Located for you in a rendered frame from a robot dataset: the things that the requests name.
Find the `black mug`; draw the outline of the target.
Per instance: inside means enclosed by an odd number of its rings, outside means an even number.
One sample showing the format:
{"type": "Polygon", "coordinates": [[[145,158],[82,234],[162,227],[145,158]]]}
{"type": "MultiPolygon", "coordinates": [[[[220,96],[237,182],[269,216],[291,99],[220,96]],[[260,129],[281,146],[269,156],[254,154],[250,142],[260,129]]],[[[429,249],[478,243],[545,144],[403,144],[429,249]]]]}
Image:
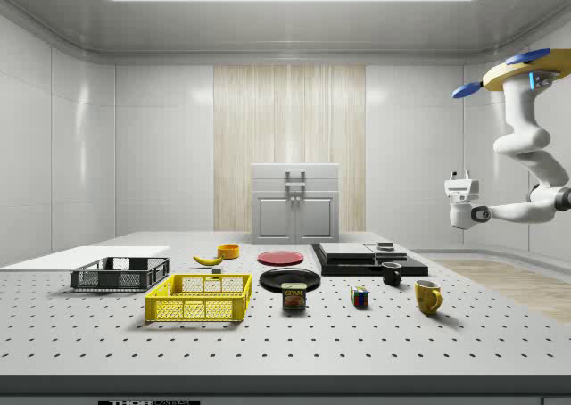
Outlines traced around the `black mug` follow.
{"type": "Polygon", "coordinates": [[[401,283],[401,264],[397,262],[383,262],[382,273],[386,285],[399,286],[401,283]]]}

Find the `white board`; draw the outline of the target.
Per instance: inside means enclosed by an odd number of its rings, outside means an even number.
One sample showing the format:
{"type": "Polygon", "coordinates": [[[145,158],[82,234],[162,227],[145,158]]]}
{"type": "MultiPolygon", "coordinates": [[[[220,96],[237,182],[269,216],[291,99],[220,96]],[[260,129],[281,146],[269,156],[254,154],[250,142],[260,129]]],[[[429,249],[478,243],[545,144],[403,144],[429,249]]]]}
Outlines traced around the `white board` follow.
{"type": "Polygon", "coordinates": [[[105,257],[153,257],[168,246],[80,246],[15,263],[0,270],[73,270],[105,257]]]}

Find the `yellow mug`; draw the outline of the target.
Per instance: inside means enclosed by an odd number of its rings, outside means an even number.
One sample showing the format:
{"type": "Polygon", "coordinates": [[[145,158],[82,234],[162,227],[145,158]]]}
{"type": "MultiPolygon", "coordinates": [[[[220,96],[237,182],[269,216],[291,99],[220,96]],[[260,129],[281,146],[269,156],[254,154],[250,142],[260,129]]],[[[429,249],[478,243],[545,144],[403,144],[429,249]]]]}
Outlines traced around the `yellow mug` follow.
{"type": "Polygon", "coordinates": [[[418,308],[427,315],[434,315],[441,307],[441,287],[429,280],[417,280],[414,284],[418,308]]]}

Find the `dark grey basket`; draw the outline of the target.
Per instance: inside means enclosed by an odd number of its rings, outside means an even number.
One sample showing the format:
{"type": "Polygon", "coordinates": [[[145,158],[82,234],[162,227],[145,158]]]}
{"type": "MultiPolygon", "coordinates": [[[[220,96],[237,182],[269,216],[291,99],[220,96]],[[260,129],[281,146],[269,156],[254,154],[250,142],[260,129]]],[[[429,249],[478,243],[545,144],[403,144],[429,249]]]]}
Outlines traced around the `dark grey basket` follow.
{"type": "Polygon", "coordinates": [[[170,273],[170,258],[106,257],[71,271],[71,287],[96,292],[146,291],[170,273]]]}

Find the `yellow basket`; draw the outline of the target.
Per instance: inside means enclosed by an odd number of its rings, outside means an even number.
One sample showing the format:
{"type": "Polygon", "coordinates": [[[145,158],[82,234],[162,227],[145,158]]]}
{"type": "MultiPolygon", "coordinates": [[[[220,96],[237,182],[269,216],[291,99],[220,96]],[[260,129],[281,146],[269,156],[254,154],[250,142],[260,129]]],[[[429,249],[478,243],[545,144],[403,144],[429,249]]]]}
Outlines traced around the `yellow basket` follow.
{"type": "Polygon", "coordinates": [[[241,321],[250,274],[173,274],[145,295],[147,321],[241,321]]]}

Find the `flat-sided can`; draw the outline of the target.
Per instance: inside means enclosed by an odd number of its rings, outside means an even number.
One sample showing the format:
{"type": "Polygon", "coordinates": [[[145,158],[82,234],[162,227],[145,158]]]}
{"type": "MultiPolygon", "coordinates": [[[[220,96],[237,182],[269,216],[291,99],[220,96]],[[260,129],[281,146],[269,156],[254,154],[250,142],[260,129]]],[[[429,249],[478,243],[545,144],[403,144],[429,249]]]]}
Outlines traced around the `flat-sided can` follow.
{"type": "Polygon", "coordinates": [[[305,283],[282,283],[281,291],[284,310],[304,310],[306,308],[305,283]]]}

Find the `black stove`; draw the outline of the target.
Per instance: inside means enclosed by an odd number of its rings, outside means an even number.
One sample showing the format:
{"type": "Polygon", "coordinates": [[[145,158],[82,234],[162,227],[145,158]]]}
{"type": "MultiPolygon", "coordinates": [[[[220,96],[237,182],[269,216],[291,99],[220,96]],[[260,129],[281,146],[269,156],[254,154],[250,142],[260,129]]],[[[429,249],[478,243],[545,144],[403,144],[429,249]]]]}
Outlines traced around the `black stove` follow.
{"type": "Polygon", "coordinates": [[[381,250],[375,244],[313,244],[323,276],[381,276],[383,262],[402,265],[403,276],[427,276],[428,266],[406,252],[381,250]]]}

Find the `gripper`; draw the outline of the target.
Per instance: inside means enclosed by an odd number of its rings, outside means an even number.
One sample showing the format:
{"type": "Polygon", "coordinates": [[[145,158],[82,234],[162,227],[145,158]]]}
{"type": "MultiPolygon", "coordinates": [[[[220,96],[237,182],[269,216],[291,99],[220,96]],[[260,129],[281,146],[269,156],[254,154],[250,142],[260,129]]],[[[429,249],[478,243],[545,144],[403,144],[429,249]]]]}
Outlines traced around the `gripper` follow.
{"type": "Polygon", "coordinates": [[[457,178],[457,172],[453,171],[444,182],[444,188],[451,202],[467,202],[479,198],[479,181],[470,177],[468,170],[465,171],[464,178],[457,178]]]}

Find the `white cabinet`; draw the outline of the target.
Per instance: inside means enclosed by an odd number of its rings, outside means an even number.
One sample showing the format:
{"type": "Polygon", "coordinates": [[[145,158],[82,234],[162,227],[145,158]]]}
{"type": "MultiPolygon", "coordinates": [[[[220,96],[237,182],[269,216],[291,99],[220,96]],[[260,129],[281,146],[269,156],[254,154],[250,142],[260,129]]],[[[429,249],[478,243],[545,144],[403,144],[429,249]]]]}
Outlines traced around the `white cabinet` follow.
{"type": "Polygon", "coordinates": [[[339,240],[337,163],[253,163],[251,178],[255,244],[339,240]]]}

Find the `black plate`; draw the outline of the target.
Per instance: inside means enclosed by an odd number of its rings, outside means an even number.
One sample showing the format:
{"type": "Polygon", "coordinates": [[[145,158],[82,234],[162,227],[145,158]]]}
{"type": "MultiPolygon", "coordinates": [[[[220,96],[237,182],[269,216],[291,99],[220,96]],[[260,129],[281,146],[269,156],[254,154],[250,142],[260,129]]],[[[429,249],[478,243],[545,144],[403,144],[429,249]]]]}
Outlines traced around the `black plate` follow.
{"type": "Polygon", "coordinates": [[[310,292],[320,286],[320,279],[320,275],[311,270],[281,268],[263,272],[260,275],[260,284],[271,292],[280,293],[283,283],[304,283],[310,292]]]}

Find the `red plate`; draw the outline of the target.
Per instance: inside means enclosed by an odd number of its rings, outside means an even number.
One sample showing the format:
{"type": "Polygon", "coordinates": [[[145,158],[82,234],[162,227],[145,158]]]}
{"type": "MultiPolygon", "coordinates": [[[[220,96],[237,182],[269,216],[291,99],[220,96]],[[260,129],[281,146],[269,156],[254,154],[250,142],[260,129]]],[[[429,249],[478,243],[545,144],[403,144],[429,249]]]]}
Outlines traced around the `red plate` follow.
{"type": "Polygon", "coordinates": [[[257,261],[269,266],[292,266],[303,262],[301,253],[293,251],[269,251],[258,255],[257,261]]]}

